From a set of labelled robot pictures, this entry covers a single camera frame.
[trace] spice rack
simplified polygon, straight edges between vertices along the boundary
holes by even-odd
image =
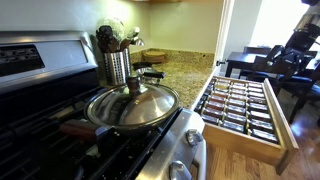
[[[212,76],[194,111],[206,122],[207,143],[273,165],[278,174],[299,149],[268,79]]]

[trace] frying pan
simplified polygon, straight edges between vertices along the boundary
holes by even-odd
[[[73,121],[72,125],[65,123],[60,129],[74,136],[91,134],[91,140],[95,135],[104,134],[110,129],[127,136],[139,135],[158,127],[179,108],[179,103],[177,92],[171,88],[140,85],[139,77],[128,77],[127,85],[98,94],[87,103],[84,114],[95,127],[91,124],[87,128],[83,122],[77,125]]]

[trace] wooden drawer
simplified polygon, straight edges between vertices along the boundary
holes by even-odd
[[[213,78],[231,80],[238,83],[249,83],[249,81],[224,77],[213,76]],[[277,174],[280,175],[297,153],[299,147],[268,79],[259,84],[262,85],[269,109],[268,113],[271,116],[274,127],[274,134],[278,138],[278,144],[210,123],[206,123],[203,136],[207,143],[238,152],[274,166]]]

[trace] stove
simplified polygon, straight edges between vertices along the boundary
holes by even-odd
[[[135,136],[64,134],[100,86],[89,35],[0,32],[0,179],[205,179],[204,122],[179,108]]]

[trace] oven handle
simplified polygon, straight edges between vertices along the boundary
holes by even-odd
[[[199,147],[196,155],[194,156],[192,164],[198,168],[197,180],[205,180],[207,168],[207,146],[204,139],[201,143],[199,143]]]

